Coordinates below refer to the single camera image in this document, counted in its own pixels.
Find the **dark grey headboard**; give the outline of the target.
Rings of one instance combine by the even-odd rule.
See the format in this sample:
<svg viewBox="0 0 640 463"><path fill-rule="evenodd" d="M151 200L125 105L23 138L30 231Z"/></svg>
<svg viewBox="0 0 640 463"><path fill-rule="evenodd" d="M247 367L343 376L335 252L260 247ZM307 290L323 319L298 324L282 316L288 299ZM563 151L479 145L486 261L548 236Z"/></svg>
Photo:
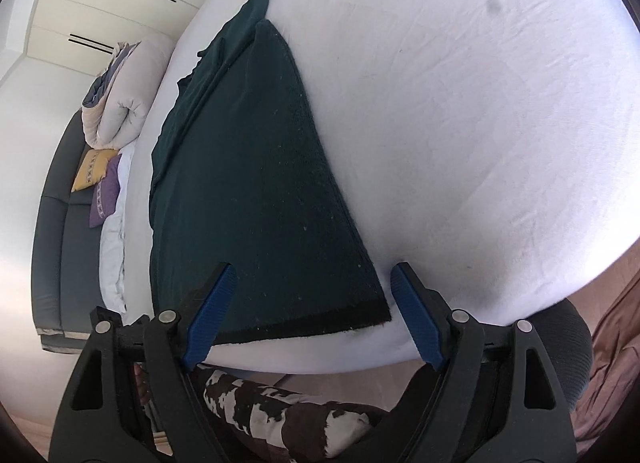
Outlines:
<svg viewBox="0 0 640 463"><path fill-rule="evenodd" d="M89 226L92 190L72 190L87 152L76 113L51 160L32 243L32 321L50 353L79 353L91 333L91 311L104 305L101 230Z"/></svg>

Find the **cow pattern rug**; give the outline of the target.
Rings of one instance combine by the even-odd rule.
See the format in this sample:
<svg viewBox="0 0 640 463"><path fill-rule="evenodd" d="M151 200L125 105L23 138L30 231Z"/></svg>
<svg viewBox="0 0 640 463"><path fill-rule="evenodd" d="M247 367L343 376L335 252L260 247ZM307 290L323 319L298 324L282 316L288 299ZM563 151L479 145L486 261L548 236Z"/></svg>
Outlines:
<svg viewBox="0 0 640 463"><path fill-rule="evenodd" d="M197 367L194 386L209 414L268 462L323 462L353 446L387 417L361 403L321 401Z"/></svg>

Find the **dark green garment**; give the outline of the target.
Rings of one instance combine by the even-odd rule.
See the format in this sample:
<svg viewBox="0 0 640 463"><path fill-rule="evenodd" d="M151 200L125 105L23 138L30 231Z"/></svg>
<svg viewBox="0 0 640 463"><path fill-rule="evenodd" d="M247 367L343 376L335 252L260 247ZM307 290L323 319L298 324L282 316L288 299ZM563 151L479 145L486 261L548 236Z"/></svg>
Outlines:
<svg viewBox="0 0 640 463"><path fill-rule="evenodd" d="M236 287L221 344L390 319L269 0L248 0L198 54L152 152L152 303L175 308L221 263Z"/></svg>

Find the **brown cloth on floor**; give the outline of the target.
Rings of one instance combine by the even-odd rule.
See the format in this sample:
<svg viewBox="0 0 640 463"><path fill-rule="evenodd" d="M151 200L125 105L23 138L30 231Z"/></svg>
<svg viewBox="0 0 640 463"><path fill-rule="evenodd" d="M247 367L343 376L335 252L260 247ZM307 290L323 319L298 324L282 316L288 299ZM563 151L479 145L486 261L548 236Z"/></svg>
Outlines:
<svg viewBox="0 0 640 463"><path fill-rule="evenodd" d="M578 451L611 424L639 376L639 277L616 298L592 336L589 384L572 414Z"/></svg>

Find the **purple cushion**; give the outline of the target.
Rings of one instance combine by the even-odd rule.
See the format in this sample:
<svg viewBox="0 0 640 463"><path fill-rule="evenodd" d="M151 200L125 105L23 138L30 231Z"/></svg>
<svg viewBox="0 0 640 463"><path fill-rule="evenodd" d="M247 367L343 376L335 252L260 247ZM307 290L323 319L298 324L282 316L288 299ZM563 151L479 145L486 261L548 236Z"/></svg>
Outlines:
<svg viewBox="0 0 640 463"><path fill-rule="evenodd" d="M120 155L116 155L108 161L105 177L94 188L89 214L91 229L102 226L106 218L116 210L120 192L118 166L121 158Z"/></svg>

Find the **white bed sheet mattress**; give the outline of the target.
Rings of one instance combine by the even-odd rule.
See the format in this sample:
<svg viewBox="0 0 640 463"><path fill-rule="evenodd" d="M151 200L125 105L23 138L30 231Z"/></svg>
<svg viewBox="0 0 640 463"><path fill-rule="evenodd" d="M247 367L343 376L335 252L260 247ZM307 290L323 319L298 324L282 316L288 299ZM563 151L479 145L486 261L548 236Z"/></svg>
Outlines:
<svg viewBox="0 0 640 463"><path fill-rule="evenodd" d="M151 153L198 53L247 0L206 0L137 142L127 322L152 313ZM382 281L399 261L509 324L639 235L639 31L623 0L270 0Z"/></svg>

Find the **yellow cushion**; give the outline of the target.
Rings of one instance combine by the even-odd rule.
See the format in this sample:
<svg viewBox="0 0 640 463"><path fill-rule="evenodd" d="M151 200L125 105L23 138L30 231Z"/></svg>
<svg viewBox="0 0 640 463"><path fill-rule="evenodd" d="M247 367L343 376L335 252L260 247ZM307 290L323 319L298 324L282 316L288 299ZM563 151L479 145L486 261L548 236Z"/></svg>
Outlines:
<svg viewBox="0 0 640 463"><path fill-rule="evenodd" d="M117 153L118 151L113 149L90 149L80 164L72 191L79 192L100 182L106 176L108 162L116 157Z"/></svg>

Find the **white pillow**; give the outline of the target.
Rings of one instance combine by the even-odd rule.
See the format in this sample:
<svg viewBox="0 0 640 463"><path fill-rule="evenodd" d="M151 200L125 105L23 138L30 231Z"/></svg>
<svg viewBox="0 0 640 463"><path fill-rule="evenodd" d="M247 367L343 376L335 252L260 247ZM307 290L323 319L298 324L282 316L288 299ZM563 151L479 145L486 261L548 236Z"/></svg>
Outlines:
<svg viewBox="0 0 640 463"><path fill-rule="evenodd" d="M116 210L107 217L101 228L99 284L104 305L107 309L123 315L126 313L125 301L125 209L127 189L134 152L137 142L124 146L120 155L118 179L120 192Z"/></svg>

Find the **folded beige duvet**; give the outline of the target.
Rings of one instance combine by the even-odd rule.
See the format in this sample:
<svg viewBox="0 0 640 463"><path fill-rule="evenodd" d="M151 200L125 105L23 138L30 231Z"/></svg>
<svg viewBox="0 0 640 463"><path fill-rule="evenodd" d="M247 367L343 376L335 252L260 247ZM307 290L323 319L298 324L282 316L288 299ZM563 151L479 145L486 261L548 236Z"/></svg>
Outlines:
<svg viewBox="0 0 640 463"><path fill-rule="evenodd" d="M174 49L175 41L164 34L116 45L81 102L82 130L91 148L119 150L139 137Z"/></svg>

